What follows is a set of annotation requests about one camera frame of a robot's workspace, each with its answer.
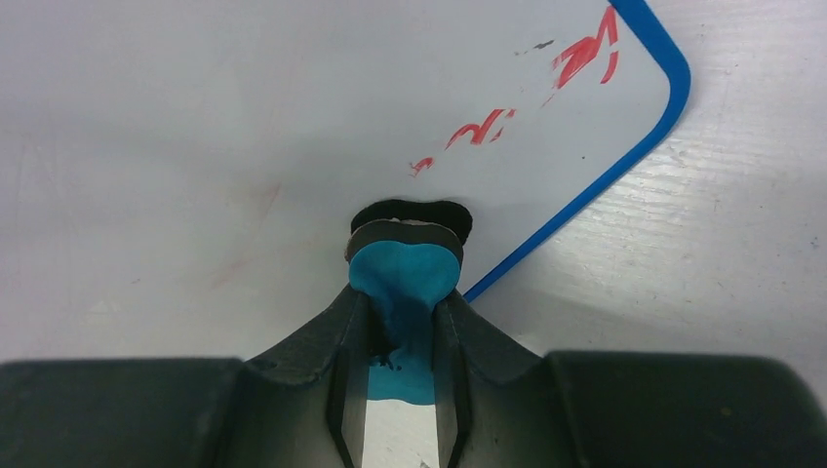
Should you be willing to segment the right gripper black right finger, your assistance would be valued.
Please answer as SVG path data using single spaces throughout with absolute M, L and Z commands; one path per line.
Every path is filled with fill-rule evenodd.
M 444 467 L 822 467 L 826 417 L 767 358 L 538 356 L 453 292 L 433 314 Z

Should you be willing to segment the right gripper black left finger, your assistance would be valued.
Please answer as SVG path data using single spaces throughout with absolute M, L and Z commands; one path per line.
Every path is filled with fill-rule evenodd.
M 17 361 L 1 368 L 5 467 L 358 467 L 368 299 L 334 302 L 250 359 Z

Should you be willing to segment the blue and black eraser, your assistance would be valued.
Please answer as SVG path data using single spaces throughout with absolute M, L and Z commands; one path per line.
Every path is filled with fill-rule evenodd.
M 432 316 L 458 285 L 472 226 L 448 200 L 386 199 L 352 218 L 344 257 L 350 287 L 371 306 L 370 399 L 434 403 Z

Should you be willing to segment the blue framed whiteboard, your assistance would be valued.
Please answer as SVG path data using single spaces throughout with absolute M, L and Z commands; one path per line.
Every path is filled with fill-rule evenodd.
M 689 86 L 644 1 L 5 1 L 1 357 L 253 355 L 390 198 L 470 211 L 475 297 Z

